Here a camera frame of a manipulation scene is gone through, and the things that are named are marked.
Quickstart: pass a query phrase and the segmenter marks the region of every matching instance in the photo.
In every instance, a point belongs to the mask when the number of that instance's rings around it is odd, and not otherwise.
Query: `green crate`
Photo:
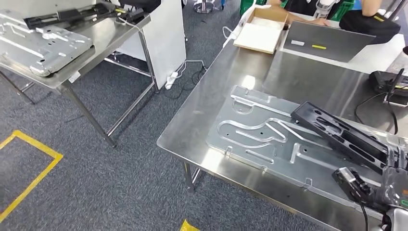
[[[345,0],[330,20],[339,22],[343,15],[354,6],[354,0]]]
[[[265,5],[267,0],[256,0],[257,5]],[[246,10],[248,10],[251,6],[252,3],[254,3],[254,0],[241,0],[241,5],[240,5],[240,15],[242,16],[243,13],[245,13]]]

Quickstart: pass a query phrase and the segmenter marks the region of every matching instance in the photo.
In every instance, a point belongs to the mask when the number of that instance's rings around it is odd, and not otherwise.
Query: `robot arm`
[[[383,214],[380,230],[403,231],[408,227],[407,156],[399,148],[389,150],[380,187],[368,185],[352,168],[340,168],[332,176],[350,200]]]

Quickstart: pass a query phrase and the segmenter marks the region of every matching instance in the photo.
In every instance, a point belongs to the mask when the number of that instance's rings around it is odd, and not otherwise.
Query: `white label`
[[[294,45],[299,45],[299,46],[304,46],[305,42],[301,42],[301,41],[292,40],[291,44],[294,44]]]
[[[71,83],[74,83],[75,80],[77,80],[79,77],[81,77],[81,74],[77,71],[77,72],[75,72],[68,80],[69,80]]]

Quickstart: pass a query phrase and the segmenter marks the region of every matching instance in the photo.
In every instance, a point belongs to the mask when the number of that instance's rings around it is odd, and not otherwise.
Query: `black bag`
[[[374,35],[376,38],[370,44],[380,44],[388,42],[394,35],[398,34],[401,26],[379,13],[372,17],[365,17],[359,10],[346,12],[340,20],[340,28]]]
[[[161,0],[119,0],[121,5],[130,5],[136,8],[143,8],[145,12],[153,12],[161,3]]]

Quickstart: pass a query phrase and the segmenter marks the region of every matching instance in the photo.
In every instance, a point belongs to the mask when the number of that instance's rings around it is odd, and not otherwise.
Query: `yellow tape marking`
[[[380,17],[378,17],[378,16],[374,16],[374,18],[377,19],[377,20],[380,21],[380,22],[384,22],[384,19],[382,19],[382,18],[380,18]]]
[[[5,141],[0,143],[0,150],[6,146],[15,137],[18,137],[31,146],[36,147],[40,151],[54,158],[54,160],[31,182],[31,184],[0,214],[0,223],[17,207],[17,205],[37,186],[37,184],[53,169],[57,163],[62,159],[63,155],[47,147],[45,144],[25,135],[19,130],[13,131]]]
[[[318,45],[312,45],[312,47],[313,47],[313,48],[319,48],[319,49],[322,49],[322,50],[325,50],[325,49],[326,49],[326,47],[318,46]]]
[[[184,219],[183,224],[181,225],[180,231],[200,231],[198,228],[190,225],[186,219]]]

